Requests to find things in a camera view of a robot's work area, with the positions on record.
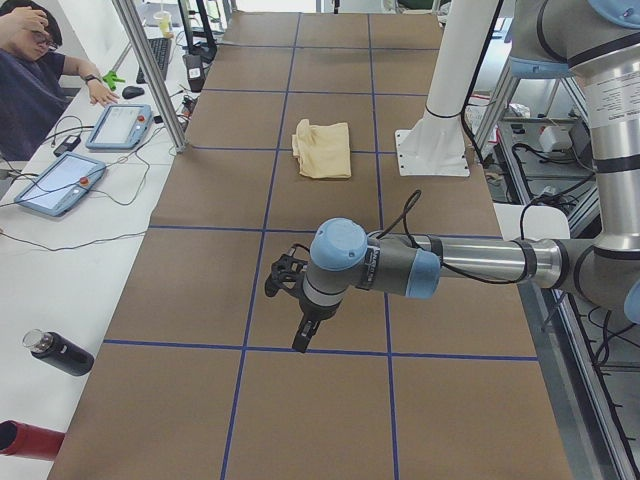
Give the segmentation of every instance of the beige cloth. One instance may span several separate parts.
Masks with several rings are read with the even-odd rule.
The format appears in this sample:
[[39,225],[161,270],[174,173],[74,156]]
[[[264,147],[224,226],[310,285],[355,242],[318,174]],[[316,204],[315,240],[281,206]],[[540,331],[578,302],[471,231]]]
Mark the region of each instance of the beige cloth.
[[292,135],[293,156],[298,158],[300,175],[311,178],[351,178],[349,126],[336,123],[326,127],[300,120]]

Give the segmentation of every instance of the blue and white device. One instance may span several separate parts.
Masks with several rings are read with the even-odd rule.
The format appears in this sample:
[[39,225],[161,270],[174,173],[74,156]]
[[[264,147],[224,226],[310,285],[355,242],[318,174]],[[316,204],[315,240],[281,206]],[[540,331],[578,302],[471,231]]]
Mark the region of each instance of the blue and white device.
[[107,105],[86,146],[91,150],[131,150],[144,138],[152,117],[149,105]]
[[31,180],[14,202],[58,217],[71,210],[93,188],[106,168],[99,160],[65,152],[38,178]]

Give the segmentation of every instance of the black hair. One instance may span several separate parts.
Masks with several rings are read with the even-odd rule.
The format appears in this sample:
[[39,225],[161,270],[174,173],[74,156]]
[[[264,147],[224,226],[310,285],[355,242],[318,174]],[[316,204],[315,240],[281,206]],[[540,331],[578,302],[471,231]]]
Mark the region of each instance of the black hair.
[[7,0],[0,6],[0,17],[20,7],[31,7],[33,10],[42,10],[47,15],[47,21],[49,22],[49,25],[45,27],[45,31],[51,35],[51,39],[56,45],[62,45],[62,32],[60,31],[58,22],[56,22],[56,19],[51,15],[49,10],[38,5],[36,2],[32,2],[31,0]]

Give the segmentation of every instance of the black cylinder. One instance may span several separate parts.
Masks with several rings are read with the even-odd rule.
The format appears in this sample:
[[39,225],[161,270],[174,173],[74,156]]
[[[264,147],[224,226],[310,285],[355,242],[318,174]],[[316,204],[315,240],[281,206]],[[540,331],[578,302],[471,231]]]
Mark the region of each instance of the black cylinder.
[[93,355],[55,332],[49,334],[53,337],[51,346],[41,353],[31,352],[31,355],[76,377],[91,370]]

